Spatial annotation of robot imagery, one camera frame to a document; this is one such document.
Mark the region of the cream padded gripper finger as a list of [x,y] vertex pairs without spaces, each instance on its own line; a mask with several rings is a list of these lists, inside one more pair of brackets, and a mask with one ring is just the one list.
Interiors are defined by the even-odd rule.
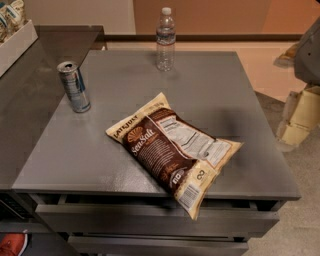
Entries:
[[297,148],[320,124],[320,87],[308,85],[291,91],[276,132],[279,148]]

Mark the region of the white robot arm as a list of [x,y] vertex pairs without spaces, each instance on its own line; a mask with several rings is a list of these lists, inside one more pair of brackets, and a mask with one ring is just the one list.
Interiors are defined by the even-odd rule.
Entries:
[[302,91],[289,93],[276,132],[278,149],[290,152],[320,124],[320,18],[275,63],[291,65],[295,77],[306,83]]

